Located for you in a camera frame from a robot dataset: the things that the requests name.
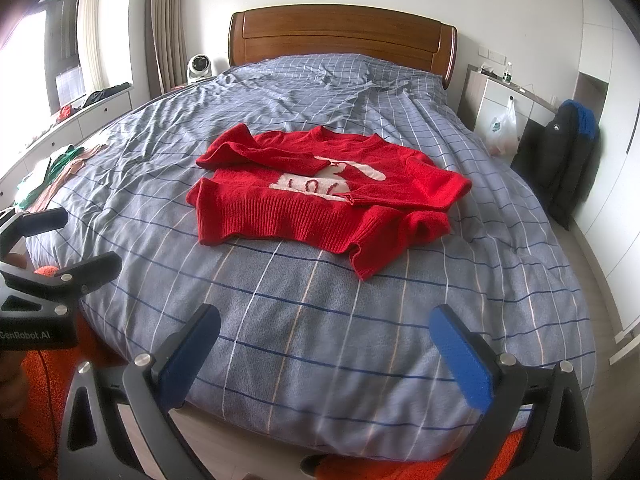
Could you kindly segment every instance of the wardrobe handle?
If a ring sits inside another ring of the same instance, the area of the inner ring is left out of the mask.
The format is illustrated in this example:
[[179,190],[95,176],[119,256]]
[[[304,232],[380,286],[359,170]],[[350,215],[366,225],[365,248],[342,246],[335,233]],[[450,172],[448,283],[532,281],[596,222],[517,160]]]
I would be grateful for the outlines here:
[[634,141],[634,135],[636,134],[636,128],[638,127],[638,117],[640,117],[640,102],[638,102],[638,113],[636,114],[636,124],[634,124],[634,130],[631,132],[631,138],[629,139],[629,144],[626,147],[626,154],[629,154],[629,150],[631,149],[631,143]]

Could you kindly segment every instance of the plaid bedsheet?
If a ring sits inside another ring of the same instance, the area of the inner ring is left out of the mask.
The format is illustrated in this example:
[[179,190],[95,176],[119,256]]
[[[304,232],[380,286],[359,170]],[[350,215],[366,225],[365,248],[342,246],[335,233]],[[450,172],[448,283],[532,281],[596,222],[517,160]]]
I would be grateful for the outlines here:
[[[346,256],[286,240],[197,243],[184,198],[197,156],[229,127],[380,134],[473,181],[452,233],[360,282]],[[188,400],[233,424],[322,452],[430,460],[457,447],[469,409],[431,343],[449,303],[496,351],[574,364],[584,398],[594,341],[578,282],[523,181],[446,105],[439,76],[351,54],[232,68],[108,126],[109,147],[54,197],[68,225],[28,240],[38,265],[109,250],[117,279],[83,303],[127,358],[153,351],[199,304],[222,332]],[[518,426],[527,418],[526,408]]]

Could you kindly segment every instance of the red sweater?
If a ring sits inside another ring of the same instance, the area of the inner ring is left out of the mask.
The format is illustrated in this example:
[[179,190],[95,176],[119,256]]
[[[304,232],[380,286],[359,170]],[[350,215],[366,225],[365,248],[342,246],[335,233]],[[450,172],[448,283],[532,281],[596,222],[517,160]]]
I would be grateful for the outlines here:
[[348,252],[362,280],[409,245],[449,233],[446,211],[471,188],[422,152],[322,126],[252,137],[238,124],[196,163],[216,170],[187,194],[200,243],[235,235],[298,240]]

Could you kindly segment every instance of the wooden headboard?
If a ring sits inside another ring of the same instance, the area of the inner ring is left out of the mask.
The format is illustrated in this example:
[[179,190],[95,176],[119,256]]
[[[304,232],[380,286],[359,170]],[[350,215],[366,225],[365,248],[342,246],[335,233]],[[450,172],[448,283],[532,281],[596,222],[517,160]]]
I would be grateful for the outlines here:
[[442,76],[449,86],[458,32],[430,18],[350,5],[290,5],[236,12],[231,66],[295,54],[366,54]]

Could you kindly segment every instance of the white fan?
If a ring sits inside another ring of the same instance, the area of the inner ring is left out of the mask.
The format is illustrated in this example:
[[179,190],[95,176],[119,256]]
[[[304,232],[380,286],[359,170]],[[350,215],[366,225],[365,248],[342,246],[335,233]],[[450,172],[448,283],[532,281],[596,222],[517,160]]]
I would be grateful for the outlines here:
[[196,54],[187,65],[187,83],[195,83],[206,77],[211,77],[211,62],[204,54]]

